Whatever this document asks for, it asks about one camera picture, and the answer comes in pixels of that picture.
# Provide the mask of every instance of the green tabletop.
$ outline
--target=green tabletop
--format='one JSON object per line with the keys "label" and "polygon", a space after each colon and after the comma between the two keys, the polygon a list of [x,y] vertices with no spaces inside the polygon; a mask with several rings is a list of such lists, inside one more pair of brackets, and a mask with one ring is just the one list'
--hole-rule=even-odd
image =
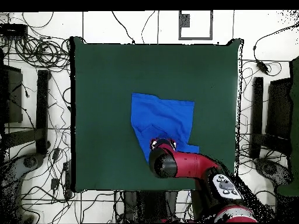
{"label": "green tabletop", "polygon": [[235,162],[240,40],[228,45],[84,44],[75,41],[76,191],[188,190],[156,178],[131,127],[131,94],[195,102],[189,144]]}

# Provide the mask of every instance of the blue cloth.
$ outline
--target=blue cloth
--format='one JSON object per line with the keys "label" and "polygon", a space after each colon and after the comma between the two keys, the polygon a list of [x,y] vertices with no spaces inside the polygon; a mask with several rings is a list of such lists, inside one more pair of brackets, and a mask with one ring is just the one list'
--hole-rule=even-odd
{"label": "blue cloth", "polygon": [[199,147],[188,145],[192,129],[194,102],[161,100],[156,96],[133,93],[131,125],[148,162],[153,138],[172,138],[176,150],[199,153]]}

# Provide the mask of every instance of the wire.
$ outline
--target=wire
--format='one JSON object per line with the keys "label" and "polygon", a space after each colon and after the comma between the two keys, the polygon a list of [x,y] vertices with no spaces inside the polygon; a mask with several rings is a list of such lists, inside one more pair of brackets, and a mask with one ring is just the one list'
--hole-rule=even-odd
{"label": "wire", "polygon": [[71,202],[71,204],[67,205],[67,206],[63,206],[62,210],[59,211],[58,214],[56,214],[56,216],[53,218],[52,222],[48,223],[48,224],[53,224],[54,222],[58,221],[57,224],[59,224],[59,221],[61,220],[61,218],[67,213],[67,211],[70,209],[71,205],[73,202]]}
{"label": "wire", "polygon": [[258,195],[259,193],[269,193],[269,194],[271,194],[272,196],[274,196],[276,200],[278,199],[278,198],[277,198],[277,195],[274,194],[274,193],[271,192],[271,191],[262,190],[262,191],[258,191],[257,193],[255,193],[255,195]]}
{"label": "wire", "polygon": [[71,104],[71,102],[66,101],[65,98],[64,98],[64,94],[65,94],[66,91],[68,91],[69,89],[71,89],[71,87],[68,87],[67,89],[64,90],[64,92],[63,92],[63,94],[62,94],[62,99],[63,99],[64,102],[66,102],[66,103],[68,103],[68,104]]}
{"label": "wire", "polygon": [[34,143],[35,143],[35,141],[33,141],[33,142],[31,142],[31,143],[29,143],[29,144],[27,144],[27,145],[21,147],[21,148],[19,149],[19,151],[17,152],[17,154],[16,154],[13,158],[11,158],[9,161],[5,162],[4,164],[10,163],[12,160],[14,160],[14,158],[16,158],[16,157],[19,155],[20,151],[21,151],[23,148],[28,147],[29,145],[34,144]]}
{"label": "wire", "polygon": [[78,221],[78,219],[77,219],[77,214],[76,214],[76,202],[75,202],[74,205],[75,205],[75,206],[74,206],[75,218],[76,218],[77,224],[80,224],[79,221]]}
{"label": "wire", "polygon": [[46,26],[50,23],[50,21],[52,20],[53,15],[54,15],[54,12],[52,12],[52,15],[51,15],[50,20],[49,20],[45,25],[40,26],[40,27],[34,27],[34,26],[31,26],[31,25],[28,24],[28,22],[26,21],[26,19],[25,19],[25,17],[24,17],[24,12],[22,13],[22,17],[23,17],[24,21],[26,22],[26,24],[27,24],[28,26],[30,26],[30,27],[35,28],[35,29],[39,29],[39,28],[42,28],[42,27],[46,27]]}
{"label": "wire", "polygon": [[297,22],[297,23],[295,23],[295,24],[293,24],[293,25],[291,25],[291,26],[289,26],[289,27],[284,27],[284,28],[282,28],[282,29],[279,29],[278,31],[275,31],[275,32],[273,32],[273,33],[267,34],[267,35],[265,35],[265,36],[259,38],[259,39],[256,41],[255,45],[253,46],[253,55],[254,55],[254,57],[255,57],[255,60],[258,61],[258,59],[257,59],[256,56],[255,56],[255,50],[256,50],[256,45],[258,44],[258,42],[259,42],[261,39],[266,38],[266,37],[269,37],[269,36],[271,36],[271,35],[273,35],[273,34],[276,34],[276,33],[279,33],[279,32],[282,32],[282,31],[285,31],[285,30],[288,30],[288,29],[291,29],[292,27],[293,27],[293,28],[296,28],[296,27],[298,27],[298,26],[299,26],[299,22]]}
{"label": "wire", "polygon": [[82,224],[82,193],[80,193],[80,224]]}
{"label": "wire", "polygon": [[39,213],[37,213],[37,212],[35,212],[35,211],[30,211],[30,210],[28,210],[28,209],[25,209],[23,206],[21,206],[21,208],[22,208],[24,211],[28,211],[28,212],[30,212],[30,213],[34,213],[34,214],[38,215],[39,218],[38,218],[38,220],[37,220],[37,222],[36,222],[36,224],[38,224],[38,222],[40,221],[40,214],[39,214]]}
{"label": "wire", "polygon": [[[147,19],[147,21],[146,21],[146,23],[145,23],[145,25],[144,25],[144,27],[143,27],[143,30],[145,29],[145,26],[147,25],[147,22],[148,22],[148,20],[151,18],[151,16],[155,13],[156,11],[153,11],[153,13],[148,17],[148,19]],[[143,42],[143,44],[144,44],[144,40],[143,40],[143,30],[142,30],[142,32],[141,32],[141,38],[142,38],[142,42]]]}
{"label": "wire", "polygon": [[[242,65],[242,68],[241,68],[241,78],[242,78],[242,83],[244,83],[245,86],[243,87],[241,93],[242,93],[243,98],[244,98],[246,101],[252,103],[251,100],[249,100],[249,99],[246,98],[246,96],[245,96],[245,92],[246,92],[246,90],[247,90],[247,88],[248,88],[248,85],[250,84],[250,82],[251,82],[251,80],[252,80],[252,78],[253,78],[253,75],[256,74],[257,72],[259,72],[260,69],[257,69],[257,70],[254,72],[253,69],[250,68],[250,67],[244,68],[245,65],[246,65],[247,63],[250,63],[250,62],[257,63],[257,61],[247,61],[247,62],[245,62],[245,63]],[[273,66],[274,64],[276,64],[276,65],[279,66],[279,71],[278,71],[278,73],[271,75],[270,73],[271,73],[271,71],[272,71],[272,66]],[[268,63],[268,64],[265,64],[265,66],[267,66],[267,69],[268,69],[268,72],[269,72],[269,73],[268,73],[269,76],[276,76],[276,75],[278,75],[278,74],[281,72],[281,69],[282,69],[281,64],[280,64],[279,62],[270,62],[270,63]],[[249,74],[248,76],[244,76],[245,71],[249,71],[250,74]],[[241,124],[242,126],[245,126],[245,127],[246,127],[246,131],[245,131],[245,133],[240,134],[240,136],[239,136],[239,141],[240,141],[240,142],[241,142],[241,141],[245,141],[246,143],[243,144],[243,145],[241,146],[241,148],[240,148],[240,150],[239,150],[239,154],[236,154],[236,155],[239,155],[239,161],[240,161],[240,163],[239,163],[238,166],[240,166],[240,165],[244,165],[244,166],[246,166],[246,167],[248,167],[248,168],[250,168],[250,169],[249,169],[249,171],[247,171],[246,173],[238,174],[239,176],[248,174],[252,169],[255,169],[255,168],[253,167],[253,163],[252,163],[252,162],[253,162],[253,159],[249,159],[250,157],[249,157],[249,153],[248,153],[249,149],[252,149],[252,148],[251,148],[251,144],[250,144],[250,142],[249,142],[249,139],[248,139],[248,137],[247,137],[247,135],[251,135],[251,134],[248,133],[248,131],[249,131],[249,130],[248,130],[248,126],[251,125],[251,124],[248,123],[248,122],[249,122],[249,121],[248,121],[248,117],[247,117],[245,114],[242,113],[243,111],[245,111],[246,109],[248,109],[248,108],[250,108],[250,107],[252,107],[252,104],[251,104],[250,106],[248,106],[248,107],[242,109],[241,112],[240,112],[240,124]],[[241,119],[242,119],[241,116],[244,116],[244,117],[245,117],[245,123],[241,121]],[[273,151],[273,150],[270,150],[270,149],[267,149],[267,148],[263,148],[263,149],[268,150],[268,153],[265,155],[265,158],[267,158],[267,159],[271,159],[270,156],[273,154],[274,151]]]}
{"label": "wire", "polygon": [[47,68],[53,72],[69,71],[69,39],[64,40],[59,45],[55,41],[48,40],[48,38],[43,40],[28,35],[26,39],[15,41],[14,49],[21,59],[12,59],[14,61],[24,61],[35,68]]}
{"label": "wire", "polygon": [[[39,186],[34,186],[34,187],[32,187],[32,188],[29,190],[29,192],[31,192],[31,190],[34,189],[34,188],[38,188],[39,190],[42,190],[42,191],[43,191],[44,193],[46,193],[49,197],[51,197],[52,199],[54,199],[54,200],[56,200],[56,201],[58,201],[58,202],[61,202],[61,203],[65,203],[65,202],[66,202],[65,200],[57,199],[56,197],[52,196],[50,193],[48,193],[48,192],[45,191],[42,187],[39,187]],[[27,195],[28,195],[28,193],[26,193],[26,195],[23,196],[23,197],[21,198],[21,200],[23,200]]]}
{"label": "wire", "polygon": [[55,82],[55,84],[56,84],[56,86],[57,86],[57,89],[58,89],[58,91],[59,91],[60,96],[61,96],[62,99],[64,100],[64,96],[63,96],[63,94],[61,93],[60,88],[58,87],[58,84],[57,84],[55,78],[54,78],[53,76],[52,76],[52,78],[53,78],[53,80],[54,80],[54,82]]}
{"label": "wire", "polygon": [[42,174],[37,175],[37,176],[33,176],[33,177],[29,178],[29,179],[24,179],[24,180],[31,180],[31,179],[33,179],[33,178],[40,177],[40,176],[44,175],[47,171],[49,171],[49,169],[50,169],[50,167],[48,166],[48,167],[47,167],[47,170],[46,170],[45,172],[43,172]]}
{"label": "wire", "polygon": [[93,203],[90,205],[90,206],[88,206],[86,209],[84,209],[83,210],[83,213],[82,213],[82,221],[81,221],[81,223],[83,223],[83,221],[84,221],[84,212],[85,211],[87,211],[88,209],[90,209],[94,204],[95,204],[95,202],[96,202],[96,200],[97,200],[97,198],[99,197],[99,196],[111,196],[111,195],[113,195],[113,193],[111,193],[111,194],[105,194],[105,193],[100,193],[100,194],[98,194],[97,196],[96,196],[96,198],[95,198],[95,200],[93,201]]}
{"label": "wire", "polygon": [[[118,18],[115,16],[115,14],[114,14],[114,12],[112,11],[112,15],[114,16],[114,18],[117,20],[117,22],[119,23],[119,24],[121,24],[122,25],[122,27],[125,29],[125,31],[126,31],[126,33],[127,33],[127,35],[128,35],[128,30],[126,29],[126,27],[118,20]],[[130,35],[128,35],[128,37],[132,40],[132,44],[135,44],[135,41],[131,38],[131,36]]]}
{"label": "wire", "polygon": [[34,132],[36,132],[36,128],[34,127],[34,124],[32,123],[32,120],[31,120],[31,118],[30,118],[30,116],[29,116],[27,110],[26,110],[25,108],[21,107],[20,105],[18,105],[17,102],[15,102],[14,100],[12,100],[12,99],[9,99],[9,100],[10,100],[13,104],[15,104],[15,105],[17,105],[18,107],[20,107],[20,108],[27,114],[28,119],[29,119],[29,121],[30,121],[30,123],[31,123],[31,126],[32,126],[32,128],[34,129]]}
{"label": "wire", "polygon": [[159,44],[159,14],[160,10],[158,10],[157,44]]}
{"label": "wire", "polygon": [[115,214],[115,223],[120,223],[124,219],[124,214],[119,215],[118,212],[117,212],[116,205],[121,199],[120,196],[119,196],[119,199],[116,199],[117,193],[122,194],[123,191],[113,191],[113,202],[114,202],[114,204],[113,204],[113,215]]}
{"label": "wire", "polygon": [[44,198],[44,196],[46,196],[47,195],[47,193],[49,193],[51,191],[51,189],[50,190],[48,190],[39,200],[37,200],[34,204],[32,204],[28,209],[30,209],[32,206],[34,206],[34,205],[36,205],[37,204],[37,202],[39,202],[41,199],[43,199]]}

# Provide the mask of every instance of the metal frame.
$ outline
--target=metal frame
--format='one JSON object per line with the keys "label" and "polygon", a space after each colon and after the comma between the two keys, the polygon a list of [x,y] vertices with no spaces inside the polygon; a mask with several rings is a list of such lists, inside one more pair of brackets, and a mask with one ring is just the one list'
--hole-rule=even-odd
{"label": "metal frame", "polygon": [[179,10],[179,40],[212,40],[213,39],[213,11],[210,11],[210,36],[209,37],[182,37],[182,27],[183,27],[183,19],[184,17],[190,18],[188,14],[182,14],[182,11]]}
{"label": "metal frame", "polygon": [[36,141],[36,152],[45,155],[48,149],[48,82],[51,73],[39,70],[37,76],[36,129],[5,134],[4,147]]}

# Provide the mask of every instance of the green mat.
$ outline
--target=green mat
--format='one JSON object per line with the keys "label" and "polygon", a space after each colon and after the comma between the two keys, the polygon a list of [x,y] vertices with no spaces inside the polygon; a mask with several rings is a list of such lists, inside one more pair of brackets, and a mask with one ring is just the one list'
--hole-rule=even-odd
{"label": "green mat", "polygon": [[189,144],[232,172],[240,40],[228,45],[75,43],[75,189],[188,190],[156,178],[131,127],[131,94],[195,102]]}

